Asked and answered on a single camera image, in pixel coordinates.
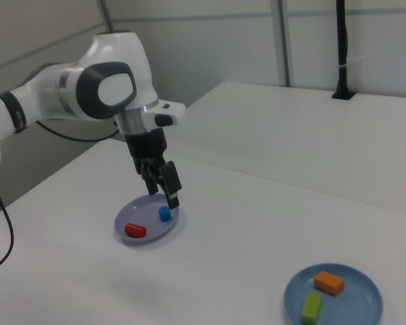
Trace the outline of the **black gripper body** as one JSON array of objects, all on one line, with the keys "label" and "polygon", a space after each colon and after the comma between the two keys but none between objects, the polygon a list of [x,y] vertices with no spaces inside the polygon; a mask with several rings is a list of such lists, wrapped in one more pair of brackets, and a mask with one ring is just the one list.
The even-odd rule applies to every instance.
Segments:
[{"label": "black gripper body", "polygon": [[167,142],[163,129],[125,135],[125,141],[138,175],[142,175],[145,168],[157,170],[165,163],[163,153],[167,148]]}]

